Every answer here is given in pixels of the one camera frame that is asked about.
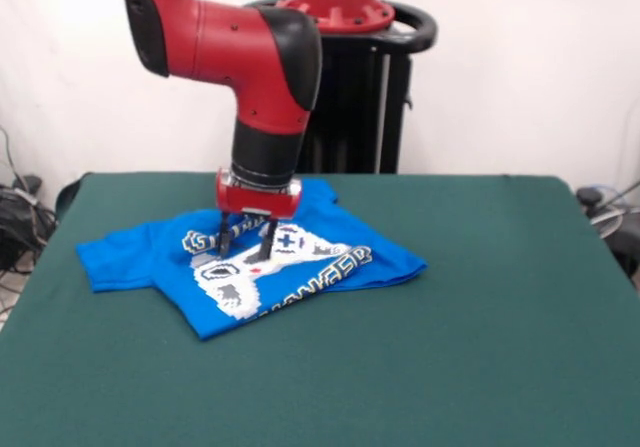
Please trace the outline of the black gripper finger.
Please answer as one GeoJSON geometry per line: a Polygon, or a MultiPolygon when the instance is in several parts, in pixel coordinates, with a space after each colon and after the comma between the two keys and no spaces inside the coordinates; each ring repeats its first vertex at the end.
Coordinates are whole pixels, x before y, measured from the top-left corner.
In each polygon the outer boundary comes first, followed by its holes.
{"type": "Polygon", "coordinates": [[[276,229],[276,219],[269,218],[264,222],[264,226],[260,230],[261,243],[257,255],[259,261],[267,261],[270,259],[276,229]]]}
{"type": "Polygon", "coordinates": [[[230,232],[230,213],[226,211],[221,212],[221,221],[219,226],[218,241],[217,241],[217,254],[221,258],[228,256],[231,245],[231,232],[230,232]]]}

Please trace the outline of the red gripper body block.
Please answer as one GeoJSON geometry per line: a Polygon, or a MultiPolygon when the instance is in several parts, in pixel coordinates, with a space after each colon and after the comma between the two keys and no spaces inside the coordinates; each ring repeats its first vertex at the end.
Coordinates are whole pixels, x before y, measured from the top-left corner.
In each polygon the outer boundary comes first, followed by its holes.
{"type": "Polygon", "coordinates": [[[241,182],[229,169],[216,175],[216,202],[222,212],[267,218],[293,218],[302,197],[302,182],[283,188],[258,188],[241,182]]]}

